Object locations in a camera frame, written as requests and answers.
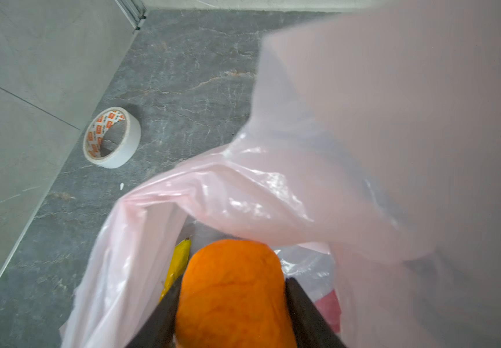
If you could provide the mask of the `pink plastic bag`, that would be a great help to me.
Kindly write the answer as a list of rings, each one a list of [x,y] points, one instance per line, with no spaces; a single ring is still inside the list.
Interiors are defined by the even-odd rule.
[[[124,347],[187,216],[334,258],[348,347],[501,347],[501,1],[391,1],[263,39],[234,140],[124,195],[64,347]]]

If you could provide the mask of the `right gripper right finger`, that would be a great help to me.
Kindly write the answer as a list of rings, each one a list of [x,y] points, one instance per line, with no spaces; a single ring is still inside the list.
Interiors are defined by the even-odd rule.
[[[347,348],[331,330],[297,279],[285,280],[285,294],[297,347]]]

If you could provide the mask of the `yellow fake banana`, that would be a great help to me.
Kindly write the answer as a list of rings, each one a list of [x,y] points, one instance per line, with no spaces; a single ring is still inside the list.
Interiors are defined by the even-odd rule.
[[[166,278],[163,284],[163,290],[160,296],[160,300],[165,297],[176,280],[185,272],[190,259],[191,246],[192,242],[189,238],[183,239],[178,243],[178,245],[175,246],[169,269],[167,271]]]

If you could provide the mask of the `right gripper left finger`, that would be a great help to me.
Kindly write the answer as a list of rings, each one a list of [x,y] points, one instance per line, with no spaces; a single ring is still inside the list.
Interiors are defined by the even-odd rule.
[[[182,277],[174,282],[126,348],[173,347],[176,313],[181,288]]]

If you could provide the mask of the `orange fake fruit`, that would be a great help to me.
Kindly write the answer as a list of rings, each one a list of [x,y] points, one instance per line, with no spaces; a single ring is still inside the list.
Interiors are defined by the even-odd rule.
[[[196,252],[182,279],[174,335],[177,347],[296,347],[275,252],[234,239]]]

